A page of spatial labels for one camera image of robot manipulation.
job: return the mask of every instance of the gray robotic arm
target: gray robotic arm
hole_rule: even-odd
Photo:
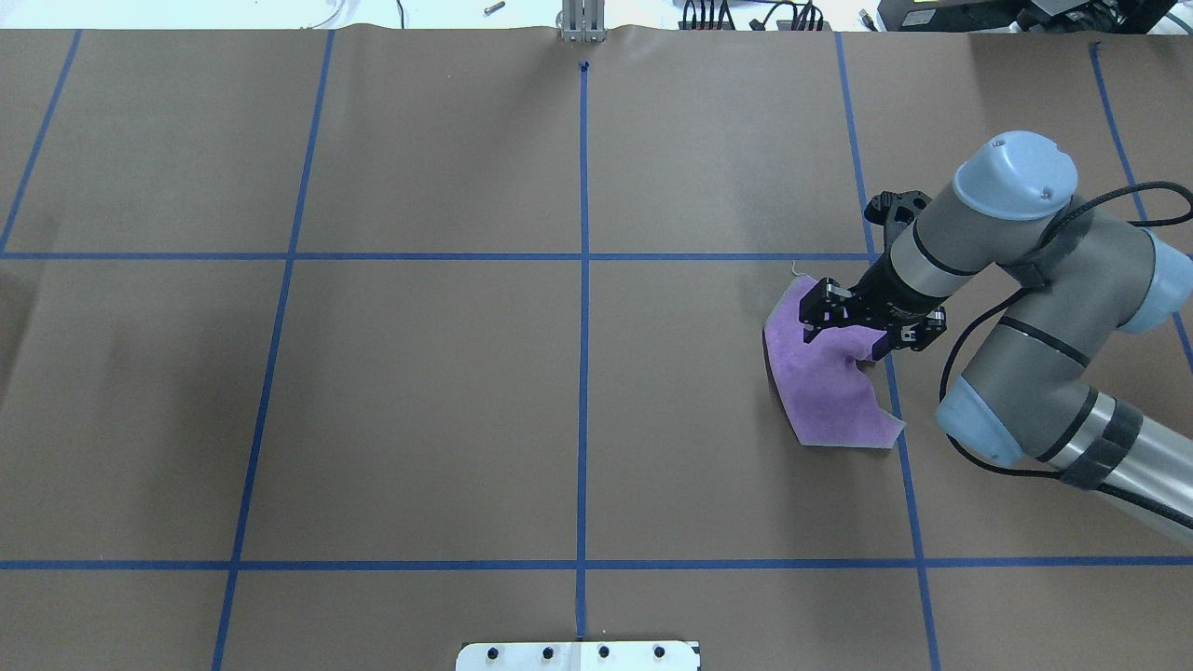
[[[1080,380],[1114,330],[1139,333],[1180,308],[1193,261],[1096,209],[1114,193],[1087,202],[1076,184],[1052,141],[1012,131],[931,203],[885,195],[885,253],[855,287],[822,279],[804,298],[805,339],[865,324],[889,332],[888,351],[922,349],[944,327],[940,303],[1000,265],[1024,288],[944,396],[940,426],[1003,472],[1037,458],[1065,484],[1158,511],[1193,542],[1193,442]]]

